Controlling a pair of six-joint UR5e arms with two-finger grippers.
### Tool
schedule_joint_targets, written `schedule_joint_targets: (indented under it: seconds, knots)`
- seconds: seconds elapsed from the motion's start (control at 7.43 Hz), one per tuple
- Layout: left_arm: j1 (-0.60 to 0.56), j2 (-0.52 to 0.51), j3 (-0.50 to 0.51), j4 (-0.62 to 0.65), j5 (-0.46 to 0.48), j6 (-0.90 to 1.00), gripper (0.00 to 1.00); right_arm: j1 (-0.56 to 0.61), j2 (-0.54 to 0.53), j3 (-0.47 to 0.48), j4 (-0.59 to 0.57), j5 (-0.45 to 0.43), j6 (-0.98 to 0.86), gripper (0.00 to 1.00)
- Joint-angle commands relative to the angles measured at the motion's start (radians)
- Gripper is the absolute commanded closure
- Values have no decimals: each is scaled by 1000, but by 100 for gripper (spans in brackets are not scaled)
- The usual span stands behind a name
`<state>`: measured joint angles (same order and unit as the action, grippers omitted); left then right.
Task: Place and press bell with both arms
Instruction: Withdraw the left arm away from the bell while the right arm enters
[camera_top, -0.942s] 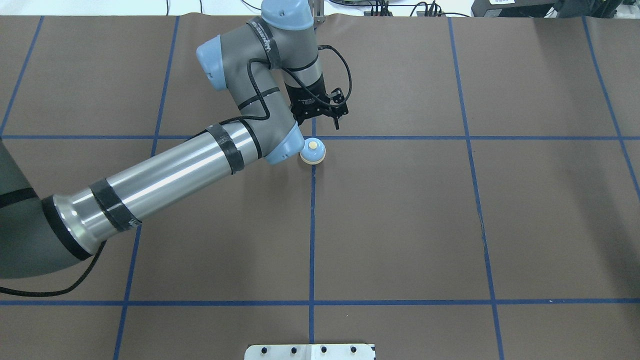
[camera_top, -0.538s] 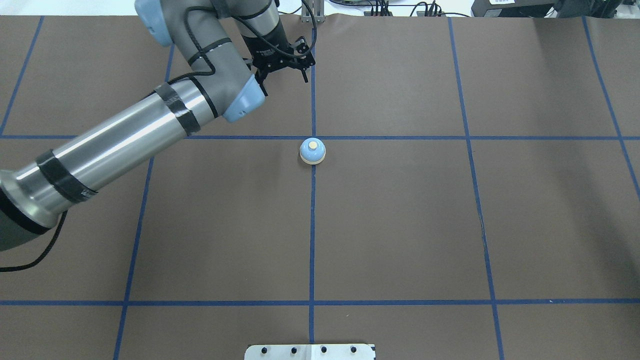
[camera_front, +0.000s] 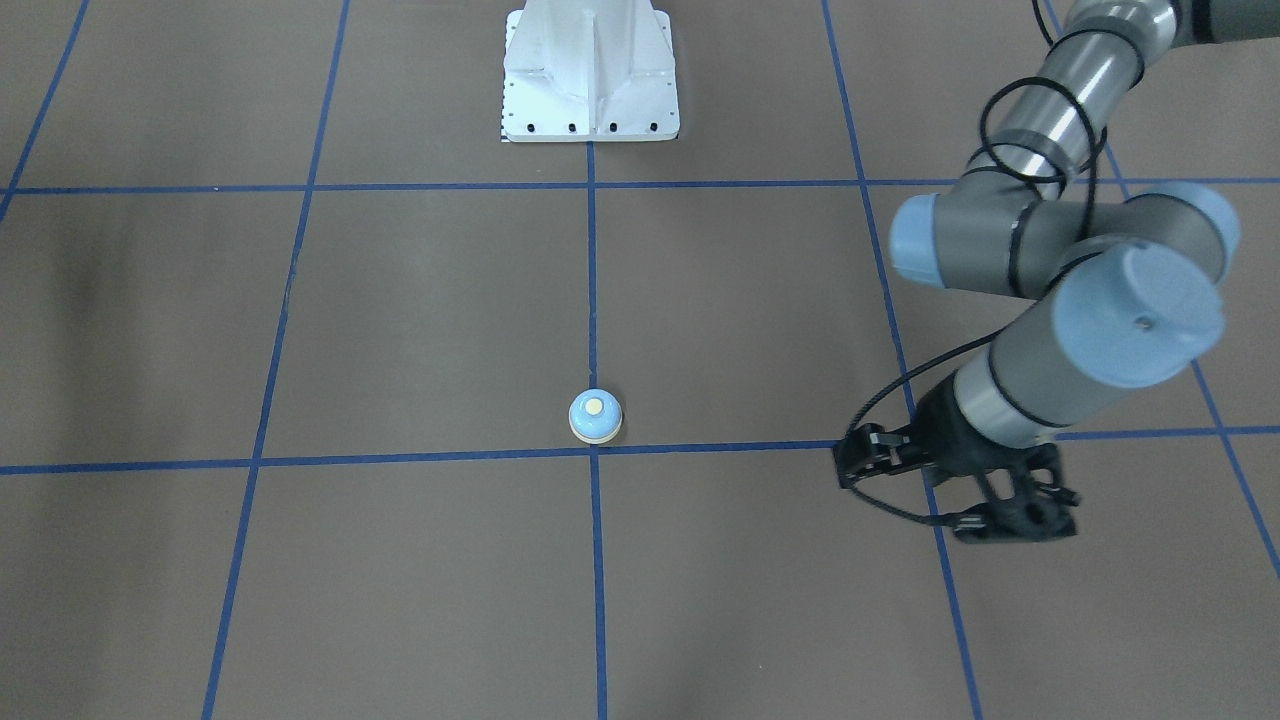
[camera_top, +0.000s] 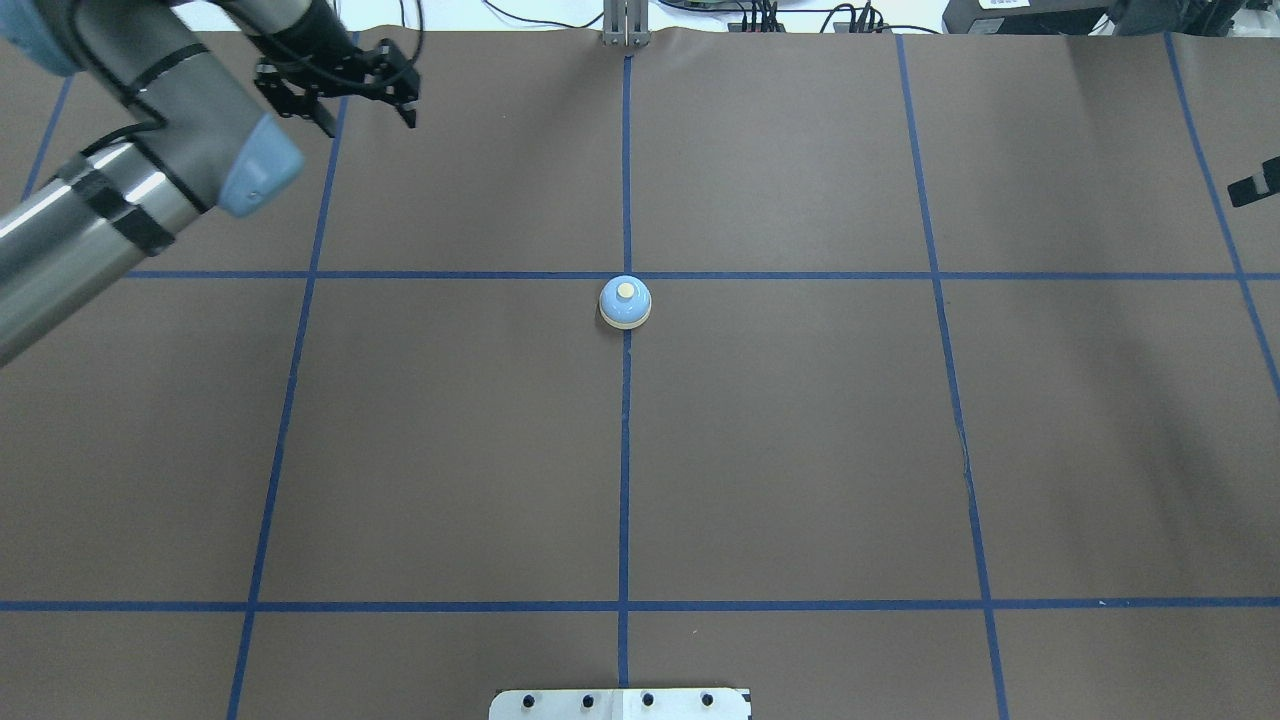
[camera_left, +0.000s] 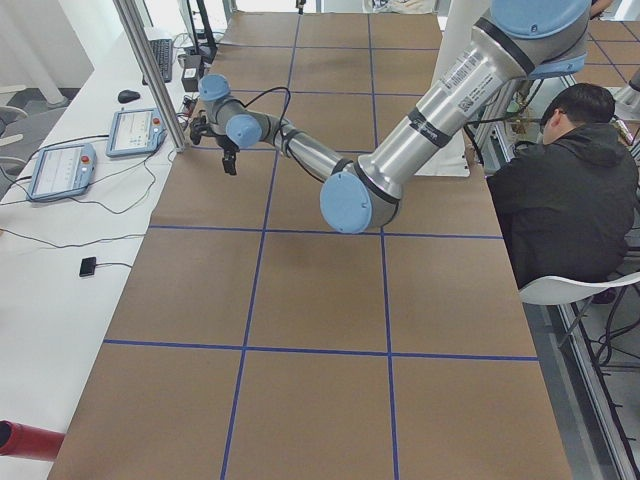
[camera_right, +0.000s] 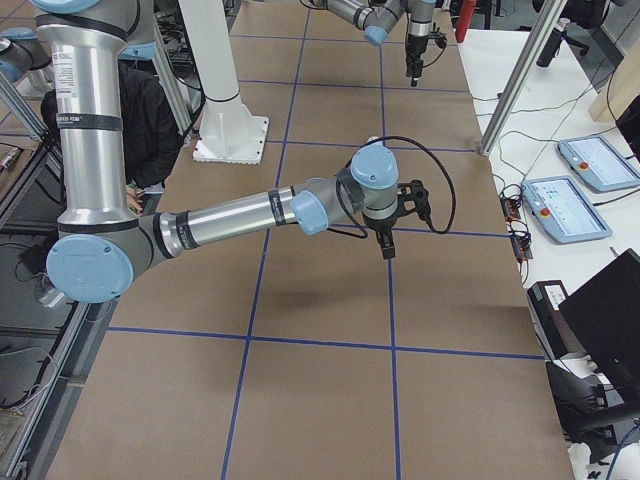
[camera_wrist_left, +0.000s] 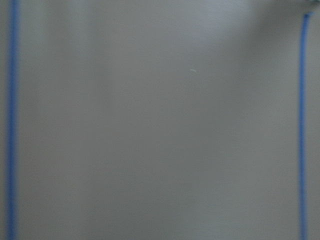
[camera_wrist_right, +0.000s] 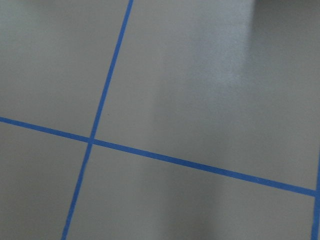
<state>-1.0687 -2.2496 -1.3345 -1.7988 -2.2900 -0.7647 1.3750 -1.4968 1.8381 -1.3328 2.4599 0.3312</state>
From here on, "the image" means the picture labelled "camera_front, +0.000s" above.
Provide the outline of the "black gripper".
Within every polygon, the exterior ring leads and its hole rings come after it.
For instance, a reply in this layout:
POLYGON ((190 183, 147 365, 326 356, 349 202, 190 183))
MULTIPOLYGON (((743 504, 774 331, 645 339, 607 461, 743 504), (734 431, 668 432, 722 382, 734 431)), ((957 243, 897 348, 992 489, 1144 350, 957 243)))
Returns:
POLYGON ((1011 451, 987 439, 963 414, 954 380, 942 380, 916 405, 908 425, 892 430, 861 424, 835 445, 841 489, 873 477, 895 477, 927 466, 932 487, 977 478, 1010 466, 1011 451))

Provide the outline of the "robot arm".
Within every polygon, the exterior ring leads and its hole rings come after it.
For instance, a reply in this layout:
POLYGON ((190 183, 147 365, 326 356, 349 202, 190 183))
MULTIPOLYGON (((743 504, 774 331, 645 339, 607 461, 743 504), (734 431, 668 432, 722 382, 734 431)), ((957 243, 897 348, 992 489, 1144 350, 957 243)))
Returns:
POLYGON ((1219 287, 1242 228, 1203 184, 1157 184, 1119 204, 1094 186, 1106 127, 1170 51, 1277 37, 1275 1, 1079 1, 1041 68, 997 91, 980 145, 942 193, 909 199, 890 227, 905 279, 1024 299, 1009 325, 969 343, 973 360, 886 430, 859 413, 835 447, 840 484, 931 468, 942 478, 1062 496, 1052 436, 1181 373, 1221 337, 1219 287))

